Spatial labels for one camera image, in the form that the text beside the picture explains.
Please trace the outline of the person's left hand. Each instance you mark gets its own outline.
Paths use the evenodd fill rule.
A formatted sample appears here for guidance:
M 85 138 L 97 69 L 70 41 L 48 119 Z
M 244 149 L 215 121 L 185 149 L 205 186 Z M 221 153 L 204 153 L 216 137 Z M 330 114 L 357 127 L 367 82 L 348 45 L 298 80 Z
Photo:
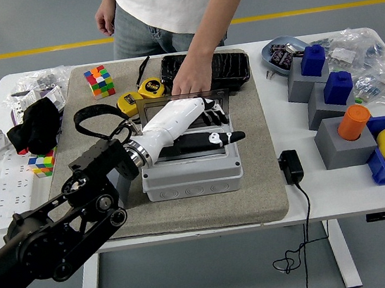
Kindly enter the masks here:
M 190 56 L 183 60 L 173 81 L 172 95 L 210 91 L 212 85 L 212 56 Z

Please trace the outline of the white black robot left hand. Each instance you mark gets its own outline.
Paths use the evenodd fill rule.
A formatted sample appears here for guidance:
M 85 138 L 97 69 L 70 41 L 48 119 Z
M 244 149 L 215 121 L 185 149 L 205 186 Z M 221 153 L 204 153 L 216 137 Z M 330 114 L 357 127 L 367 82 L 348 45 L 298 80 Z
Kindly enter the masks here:
M 132 142 L 144 150 L 142 158 L 151 166 L 167 147 L 180 155 L 219 149 L 246 137 L 242 131 L 187 134 L 191 124 L 200 116 L 206 124 L 227 123 L 223 109 L 215 100 L 203 97 L 175 99 L 164 105 L 143 127 L 142 134 L 132 138 Z

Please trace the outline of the person's right hand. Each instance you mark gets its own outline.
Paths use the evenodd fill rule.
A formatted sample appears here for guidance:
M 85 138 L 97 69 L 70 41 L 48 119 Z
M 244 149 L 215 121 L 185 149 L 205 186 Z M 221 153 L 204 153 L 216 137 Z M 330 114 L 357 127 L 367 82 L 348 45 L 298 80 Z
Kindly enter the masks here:
M 99 32 L 109 37 L 115 33 L 115 2 L 102 2 L 95 14 L 96 26 Z

